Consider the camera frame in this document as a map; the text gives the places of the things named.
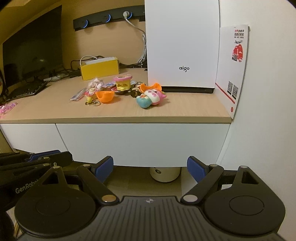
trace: key ring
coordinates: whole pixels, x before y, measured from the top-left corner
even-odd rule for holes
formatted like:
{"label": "key ring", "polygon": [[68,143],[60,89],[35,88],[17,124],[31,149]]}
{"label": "key ring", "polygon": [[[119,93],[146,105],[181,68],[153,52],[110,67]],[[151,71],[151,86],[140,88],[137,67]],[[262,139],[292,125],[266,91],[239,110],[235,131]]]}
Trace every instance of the key ring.
{"label": "key ring", "polygon": [[100,101],[95,101],[95,100],[94,100],[94,101],[93,101],[93,105],[94,105],[94,106],[100,106],[100,105],[101,105],[101,102],[100,102]]}

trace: red illustration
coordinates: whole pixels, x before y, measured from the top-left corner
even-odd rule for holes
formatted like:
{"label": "red illustration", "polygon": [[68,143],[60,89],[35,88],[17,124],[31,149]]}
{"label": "red illustration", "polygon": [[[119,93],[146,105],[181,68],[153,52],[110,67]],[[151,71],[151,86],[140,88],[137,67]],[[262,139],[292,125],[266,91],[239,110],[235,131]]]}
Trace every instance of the red illustration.
{"label": "red illustration", "polygon": [[238,44],[238,45],[236,45],[234,47],[234,50],[233,50],[233,53],[232,53],[232,59],[234,61],[239,61],[239,62],[242,61],[242,58],[243,58],[243,49],[242,49],[242,45],[241,45],[242,42],[243,42],[242,40],[235,41],[235,43]]}

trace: white drawer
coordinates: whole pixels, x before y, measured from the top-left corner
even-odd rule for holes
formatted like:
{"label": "white drawer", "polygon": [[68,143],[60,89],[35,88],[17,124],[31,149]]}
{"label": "white drawer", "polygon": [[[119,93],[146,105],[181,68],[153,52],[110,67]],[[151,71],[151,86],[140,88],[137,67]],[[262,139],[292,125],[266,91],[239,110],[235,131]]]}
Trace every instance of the white drawer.
{"label": "white drawer", "polygon": [[75,161],[96,163],[107,155],[119,166],[185,167],[195,156],[215,163],[229,124],[57,124]]}
{"label": "white drawer", "polygon": [[28,152],[67,151],[55,124],[0,124],[10,145]]}

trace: pink toy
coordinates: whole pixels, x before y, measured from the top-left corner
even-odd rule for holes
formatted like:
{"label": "pink toy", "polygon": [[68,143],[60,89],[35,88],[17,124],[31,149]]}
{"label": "pink toy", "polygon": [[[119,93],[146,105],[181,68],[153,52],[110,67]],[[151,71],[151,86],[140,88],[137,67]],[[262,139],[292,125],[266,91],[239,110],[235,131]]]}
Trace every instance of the pink toy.
{"label": "pink toy", "polygon": [[158,105],[162,99],[166,98],[166,95],[163,94],[162,91],[159,90],[146,90],[144,92],[144,95],[148,96],[151,101],[152,101],[152,105]]}
{"label": "pink toy", "polygon": [[113,78],[118,91],[128,91],[131,88],[131,79],[132,76],[130,74],[120,75]]}
{"label": "pink toy", "polygon": [[11,104],[5,104],[0,106],[0,118],[6,114],[7,112],[9,112],[13,107],[15,107],[17,105],[16,102],[13,102]]}

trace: beige wall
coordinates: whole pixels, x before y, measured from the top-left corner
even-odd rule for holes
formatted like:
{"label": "beige wall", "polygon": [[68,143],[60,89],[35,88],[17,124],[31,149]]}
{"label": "beige wall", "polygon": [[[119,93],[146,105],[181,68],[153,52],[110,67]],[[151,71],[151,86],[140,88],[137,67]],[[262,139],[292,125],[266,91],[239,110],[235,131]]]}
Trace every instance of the beige wall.
{"label": "beige wall", "polygon": [[[112,0],[112,1],[95,1],[95,0],[42,0],[30,1],[22,7],[10,7],[10,16],[13,17],[13,26],[8,29],[5,25],[0,25],[0,33],[5,39],[0,37],[1,43],[19,29],[38,18],[51,9],[62,5],[62,52],[64,67],[69,68],[71,60],[80,59],[84,55],[103,55],[116,56],[124,64],[137,62],[143,51],[143,41],[141,32],[131,27],[125,21],[108,23],[100,26],[90,27],[75,32],[73,20],[91,13],[100,12],[108,9],[142,5],[144,0]],[[38,9],[37,12],[30,11],[27,15],[20,14],[28,7]],[[0,21],[8,21],[4,18],[7,10],[0,12]],[[145,29],[145,22],[132,20],[138,27]],[[0,68],[3,70],[3,60],[0,57]]]}

